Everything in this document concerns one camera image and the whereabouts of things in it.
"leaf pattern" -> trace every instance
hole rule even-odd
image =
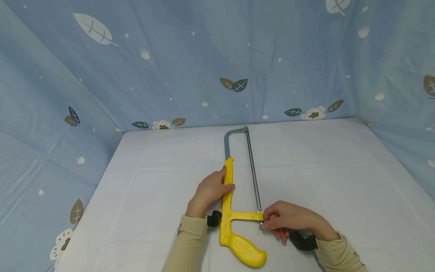
[[[79,221],[81,220],[81,218],[83,216],[83,212],[84,212],[83,203],[79,198],[76,201],[76,203],[74,203],[74,206],[71,209],[70,223],[77,226],[77,224],[79,223]]]
[[[435,97],[435,77],[427,74],[423,81],[423,85],[426,93],[428,93],[428,95]]]
[[[328,107],[328,112],[334,112],[338,110],[338,108],[343,104],[344,100],[338,100],[331,104],[331,106]]]
[[[65,122],[67,123],[67,124],[69,124],[70,126],[73,126],[73,127],[76,127],[77,126],[77,123],[76,122],[74,122],[72,119],[71,119],[71,116],[69,116],[69,115],[67,115],[66,117],[65,117]]]
[[[343,16],[345,13],[343,10],[348,7],[351,0],[326,0],[326,10],[329,13],[341,13]]]
[[[68,107],[68,109],[70,110],[71,120],[76,122],[77,124],[80,124],[80,119],[77,113],[71,107]]]
[[[232,90],[231,87],[232,87],[233,84],[234,84],[234,82],[233,82],[232,80],[229,80],[229,79],[224,78],[224,77],[220,77],[219,80],[221,81],[221,84],[222,84],[225,88],[227,88],[227,89],[229,89],[229,90]]]
[[[113,44],[118,46],[112,42],[112,34],[102,22],[82,13],[74,13],[73,15],[84,32],[94,41],[101,44]]]
[[[231,89],[233,91],[235,91],[236,93],[238,93],[238,92],[243,91],[246,88],[247,84],[248,84],[247,79],[241,79],[239,81],[234,82]]]
[[[134,122],[131,125],[135,126],[137,128],[149,128],[150,127],[150,125],[148,125],[146,122],[140,122],[140,121]]]
[[[174,126],[184,125],[185,122],[186,122],[186,118],[175,118],[174,120],[172,120],[172,124]]]
[[[296,108],[293,108],[290,110],[286,110],[284,113],[285,113],[285,115],[288,115],[290,117],[295,117],[295,116],[300,115],[302,113],[302,110],[300,108],[296,107]]]

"hand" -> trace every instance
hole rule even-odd
[[[308,229],[319,240],[339,239],[337,232],[319,214],[284,201],[278,201],[264,210],[264,230],[272,230],[276,238],[287,240],[285,228]]]
[[[196,193],[187,205],[188,217],[205,218],[205,210],[213,202],[220,199],[225,193],[234,189],[234,184],[224,185],[224,175],[227,168],[223,166],[220,171],[215,171],[201,181]]]

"wrist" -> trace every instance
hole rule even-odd
[[[334,230],[334,228],[329,224],[326,219],[323,217],[312,227],[309,229],[314,236],[321,241],[330,242],[332,240],[340,239],[338,233]]]
[[[205,218],[205,211],[207,210],[208,204],[201,200],[200,198],[193,197],[186,210],[186,216],[188,217],[199,217]]]

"hacksaw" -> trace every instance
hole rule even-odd
[[[222,197],[222,219],[220,223],[219,242],[221,246],[228,247],[233,254],[244,264],[252,268],[258,268],[266,262],[266,251],[258,250],[247,239],[234,234],[231,231],[231,221],[233,220],[254,220],[258,221],[259,229],[263,224],[263,213],[261,209],[260,195],[257,186],[257,177],[255,175],[254,159],[252,157],[251,141],[249,138],[249,129],[244,127],[229,131],[225,134],[225,166],[227,172],[224,176],[224,184],[233,183],[233,157],[230,155],[229,137],[232,134],[245,133],[248,142],[249,159],[251,161],[252,179],[254,182],[255,200],[257,202],[257,212],[233,212],[231,211],[232,192],[228,192]]]

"blue cloth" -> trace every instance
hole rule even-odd
[[[0,0],[0,270],[54,269],[122,131],[357,116],[435,198],[434,13],[431,0]]]

